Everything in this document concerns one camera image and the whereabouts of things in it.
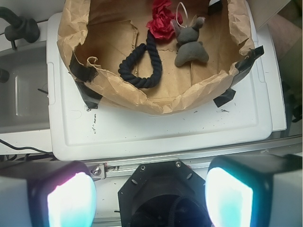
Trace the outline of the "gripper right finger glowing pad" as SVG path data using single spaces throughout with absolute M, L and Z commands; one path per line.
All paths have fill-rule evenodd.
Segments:
M 301 227 L 303 158 L 288 154 L 215 157 L 205 180 L 216 227 Z

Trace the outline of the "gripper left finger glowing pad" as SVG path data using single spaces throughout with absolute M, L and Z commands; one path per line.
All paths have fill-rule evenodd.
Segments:
M 97 192 L 80 161 L 6 161 L 0 165 L 2 227 L 90 227 Z

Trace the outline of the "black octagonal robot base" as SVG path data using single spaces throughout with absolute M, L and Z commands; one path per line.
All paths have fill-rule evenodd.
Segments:
M 210 227 L 205 180 L 181 161 L 142 164 L 118 191 L 124 227 Z

